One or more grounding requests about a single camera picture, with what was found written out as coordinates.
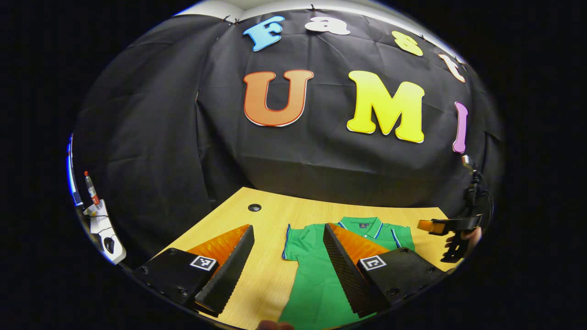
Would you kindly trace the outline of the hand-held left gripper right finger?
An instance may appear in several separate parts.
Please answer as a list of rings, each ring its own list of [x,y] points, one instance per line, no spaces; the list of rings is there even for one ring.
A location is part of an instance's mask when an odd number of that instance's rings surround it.
[[[399,308],[448,276],[407,247],[390,250],[335,224],[325,224],[323,242],[359,317]]]

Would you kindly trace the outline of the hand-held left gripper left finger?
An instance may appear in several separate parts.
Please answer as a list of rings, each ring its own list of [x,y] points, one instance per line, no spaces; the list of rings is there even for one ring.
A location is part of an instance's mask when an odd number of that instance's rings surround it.
[[[183,251],[169,248],[136,268],[133,275],[170,300],[218,317],[243,272],[255,242],[245,224]]]

